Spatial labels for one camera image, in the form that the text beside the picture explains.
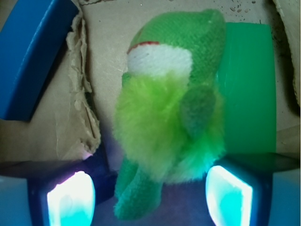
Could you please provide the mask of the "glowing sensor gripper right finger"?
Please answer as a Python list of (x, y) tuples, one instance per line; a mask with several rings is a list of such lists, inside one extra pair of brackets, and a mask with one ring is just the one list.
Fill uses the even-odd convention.
[(299, 226), (301, 165), (277, 153), (228, 154), (206, 176), (216, 226)]

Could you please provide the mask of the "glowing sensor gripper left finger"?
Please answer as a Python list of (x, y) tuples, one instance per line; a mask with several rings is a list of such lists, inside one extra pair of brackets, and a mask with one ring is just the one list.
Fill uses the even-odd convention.
[(80, 161), (0, 164), (2, 226), (89, 226), (95, 187)]

